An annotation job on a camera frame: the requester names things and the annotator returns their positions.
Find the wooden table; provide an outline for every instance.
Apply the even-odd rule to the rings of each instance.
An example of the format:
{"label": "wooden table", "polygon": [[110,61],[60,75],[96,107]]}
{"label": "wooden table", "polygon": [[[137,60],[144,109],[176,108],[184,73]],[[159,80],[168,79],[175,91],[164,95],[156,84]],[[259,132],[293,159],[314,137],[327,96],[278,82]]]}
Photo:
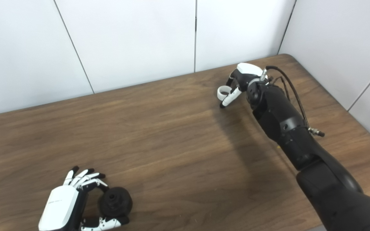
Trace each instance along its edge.
{"label": "wooden table", "polygon": [[[289,55],[249,63],[291,77],[317,138],[370,196],[370,135]],[[74,166],[129,190],[135,231],[301,231],[320,225],[295,169],[245,97],[220,109],[235,65],[0,114],[0,231],[35,231]],[[270,75],[278,77],[276,72]],[[99,190],[85,214],[97,213]]]}

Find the metal connector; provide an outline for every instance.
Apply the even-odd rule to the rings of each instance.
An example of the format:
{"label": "metal connector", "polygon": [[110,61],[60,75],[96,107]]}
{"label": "metal connector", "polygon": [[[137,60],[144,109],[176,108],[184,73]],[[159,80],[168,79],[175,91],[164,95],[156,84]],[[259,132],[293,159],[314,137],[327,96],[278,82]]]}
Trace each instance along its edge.
{"label": "metal connector", "polygon": [[324,137],[325,136],[325,133],[321,132],[320,130],[316,129],[316,128],[308,128],[308,131],[309,133],[311,133],[312,135],[314,136],[320,136],[320,137]]}

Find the black cable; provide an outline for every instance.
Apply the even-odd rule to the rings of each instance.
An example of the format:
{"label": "black cable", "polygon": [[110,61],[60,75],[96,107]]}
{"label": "black cable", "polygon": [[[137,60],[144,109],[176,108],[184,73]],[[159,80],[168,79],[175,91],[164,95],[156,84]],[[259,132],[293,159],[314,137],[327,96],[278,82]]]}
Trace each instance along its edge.
{"label": "black cable", "polygon": [[276,80],[278,80],[278,79],[281,79],[281,81],[282,81],[282,83],[283,83],[283,85],[284,85],[284,88],[285,88],[286,97],[288,98],[288,101],[290,102],[290,101],[291,101],[291,98],[289,97],[288,88],[286,87],[285,80],[282,78],[282,76],[280,76],[280,77],[276,78],[276,79],[273,81],[272,85],[275,85],[275,82],[276,82]]}
{"label": "black cable", "polygon": [[298,105],[299,105],[299,109],[301,110],[301,113],[302,113],[302,117],[305,121],[305,125],[307,127],[309,127],[309,123],[308,123],[308,119],[306,118],[306,114],[305,114],[305,110],[304,110],[304,107],[302,106],[302,103],[301,103],[301,100],[299,98],[299,95],[294,87],[294,85],[292,84],[291,80],[288,78],[288,76],[285,74],[285,72],[283,72],[283,70],[279,69],[278,67],[276,66],[266,66],[265,67],[267,70],[269,69],[273,69],[273,70],[277,70],[279,71],[279,73],[282,74],[282,76],[286,79],[286,81],[289,83],[289,86],[291,87],[292,91],[294,92],[294,95],[295,95],[295,98],[298,102]]}

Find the white plastic ring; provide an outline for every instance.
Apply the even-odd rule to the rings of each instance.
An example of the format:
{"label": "white plastic ring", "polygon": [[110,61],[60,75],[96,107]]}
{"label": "white plastic ring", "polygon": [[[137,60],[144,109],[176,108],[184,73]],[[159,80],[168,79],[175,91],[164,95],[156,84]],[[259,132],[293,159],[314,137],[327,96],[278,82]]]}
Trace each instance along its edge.
{"label": "white plastic ring", "polygon": [[232,90],[232,88],[231,88],[231,87],[229,87],[229,86],[226,86],[226,85],[224,85],[224,86],[220,86],[220,87],[218,88],[218,91],[217,91],[217,97],[218,97],[218,99],[219,99],[220,101],[223,101],[223,100],[228,96],[228,94],[230,94],[230,93],[231,93],[231,90]]}

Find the black robotic arm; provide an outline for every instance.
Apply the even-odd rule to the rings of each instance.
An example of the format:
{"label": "black robotic arm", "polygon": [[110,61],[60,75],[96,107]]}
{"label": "black robotic arm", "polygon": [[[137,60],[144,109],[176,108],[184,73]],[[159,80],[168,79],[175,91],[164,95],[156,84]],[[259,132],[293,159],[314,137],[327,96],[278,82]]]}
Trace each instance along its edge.
{"label": "black robotic arm", "polygon": [[286,74],[275,66],[259,71],[248,68],[246,63],[242,64],[245,68],[240,65],[226,83],[230,87],[236,80],[237,85],[228,92],[220,107],[226,107],[236,98],[235,91],[238,95],[246,92],[253,116],[299,171],[296,180],[327,231],[370,231],[370,197],[363,194],[345,167],[314,139],[312,134],[324,136],[324,133],[309,127],[300,101],[302,115],[284,91],[271,84],[266,76],[267,70],[278,70],[294,90]]}

